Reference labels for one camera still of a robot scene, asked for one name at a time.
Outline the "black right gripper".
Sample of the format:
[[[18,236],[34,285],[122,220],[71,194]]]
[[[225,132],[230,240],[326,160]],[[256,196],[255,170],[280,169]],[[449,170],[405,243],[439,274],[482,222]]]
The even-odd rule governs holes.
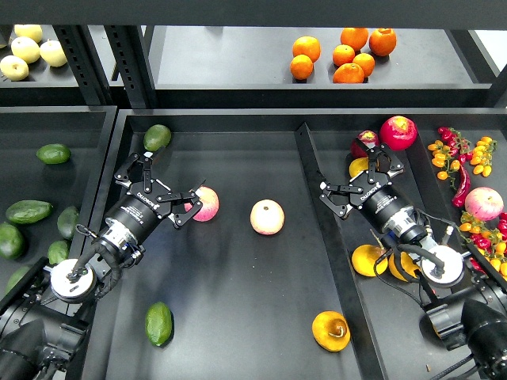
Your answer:
[[[368,155],[367,173],[360,171],[348,184],[332,184],[320,170],[319,199],[340,219],[358,210],[380,233],[408,234],[416,229],[412,215],[414,207],[396,190],[391,178],[404,171],[405,166],[385,143],[358,147]]]

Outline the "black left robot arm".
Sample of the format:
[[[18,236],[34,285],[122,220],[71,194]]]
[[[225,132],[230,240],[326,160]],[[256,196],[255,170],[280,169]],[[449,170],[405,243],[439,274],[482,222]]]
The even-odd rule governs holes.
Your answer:
[[[179,229],[203,207],[192,187],[175,192],[151,174],[154,154],[132,153],[115,172],[126,192],[99,232],[78,224],[91,244],[76,259],[39,259],[1,300],[1,377],[51,379],[81,351],[96,303],[143,258],[144,241],[164,220]]]

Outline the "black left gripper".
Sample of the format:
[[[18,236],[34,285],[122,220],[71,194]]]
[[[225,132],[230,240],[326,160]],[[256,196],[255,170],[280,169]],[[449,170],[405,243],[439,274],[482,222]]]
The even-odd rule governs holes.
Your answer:
[[[131,153],[114,173],[115,183],[129,189],[106,213],[105,223],[111,229],[123,230],[127,241],[143,243],[163,219],[179,230],[203,207],[197,190],[204,182],[186,192],[174,192],[152,176],[152,165],[161,153]]]

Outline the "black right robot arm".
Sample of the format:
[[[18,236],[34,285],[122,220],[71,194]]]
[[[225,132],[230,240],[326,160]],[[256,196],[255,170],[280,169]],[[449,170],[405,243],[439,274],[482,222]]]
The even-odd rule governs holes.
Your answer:
[[[393,184],[403,163],[385,143],[362,145],[368,167],[347,184],[332,184],[314,170],[320,201],[345,220],[359,211],[374,228],[379,254],[371,270],[392,261],[400,276],[416,283],[428,302],[419,306],[435,334],[448,350],[468,346],[475,367],[489,379],[506,377],[506,282],[485,264],[480,252],[469,245],[461,253],[448,246],[447,238],[433,236],[432,215],[416,208]],[[482,269],[466,265],[476,259]]]

